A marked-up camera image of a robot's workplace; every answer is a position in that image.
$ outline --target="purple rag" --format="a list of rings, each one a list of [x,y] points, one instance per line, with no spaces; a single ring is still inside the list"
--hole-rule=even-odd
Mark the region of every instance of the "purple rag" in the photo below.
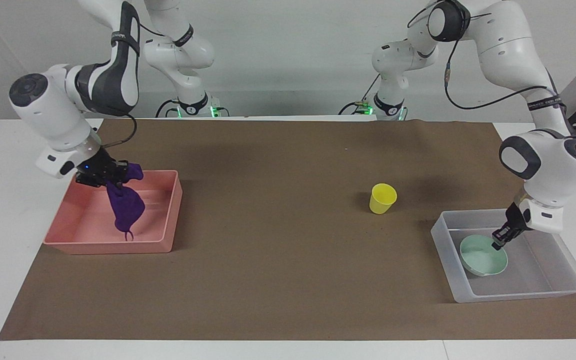
[[[143,178],[142,167],[139,164],[129,163],[128,171],[122,183],[125,184],[133,179],[142,180]],[[144,201],[137,191],[128,186],[120,185],[117,187],[117,185],[108,181],[105,189],[110,200],[110,207],[112,207],[112,212],[114,212],[114,227],[124,233],[126,240],[128,240],[128,234],[134,239],[135,237],[130,228],[146,210]]]

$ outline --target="robotic arm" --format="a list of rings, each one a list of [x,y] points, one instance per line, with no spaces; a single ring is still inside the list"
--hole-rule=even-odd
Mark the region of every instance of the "robotic arm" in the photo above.
[[[180,0],[144,1],[155,29],[164,35],[146,41],[146,61],[172,82],[180,111],[190,117],[212,117],[219,100],[206,92],[196,70],[212,66],[213,46],[195,34],[179,8]]]
[[[434,64],[438,42],[473,40],[486,79],[521,94],[537,128],[509,137],[499,150],[503,166],[522,178],[524,185],[506,210],[507,222],[494,231],[493,246],[499,250],[525,230],[561,232],[563,207],[576,193],[576,136],[571,136],[562,101],[537,55],[519,4],[512,0],[434,0],[407,27],[407,39],[384,44],[372,56],[381,86],[367,100],[377,118],[398,116],[408,88],[403,73]],[[444,87],[457,106],[448,94],[449,81],[450,62]]]
[[[99,23],[112,29],[110,60],[57,64],[12,84],[9,100],[19,117],[44,137],[48,147],[37,166],[56,178],[77,168],[77,182],[94,187],[121,184],[128,162],[115,161],[83,112],[125,116],[138,100],[140,28],[137,10],[123,0],[78,0]]]

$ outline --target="clear plastic bin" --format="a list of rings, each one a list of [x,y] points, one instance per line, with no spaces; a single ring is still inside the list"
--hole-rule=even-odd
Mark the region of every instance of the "clear plastic bin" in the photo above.
[[[505,209],[444,211],[430,233],[457,303],[537,299],[576,293],[576,261],[561,237],[525,231],[504,247],[508,267],[476,276],[462,266],[459,244],[468,235],[487,237],[506,221]]]

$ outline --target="yellow cup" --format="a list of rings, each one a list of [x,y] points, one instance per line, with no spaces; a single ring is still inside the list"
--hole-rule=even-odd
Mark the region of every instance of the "yellow cup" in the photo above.
[[[388,184],[377,184],[370,193],[371,212],[381,215],[397,201],[397,191]]]

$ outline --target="light green bowl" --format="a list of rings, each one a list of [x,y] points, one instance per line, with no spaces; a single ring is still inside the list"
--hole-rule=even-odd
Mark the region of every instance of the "light green bowl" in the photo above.
[[[508,254],[492,247],[493,239],[484,235],[466,236],[459,244],[459,259],[464,269],[476,276],[501,274],[508,266]]]

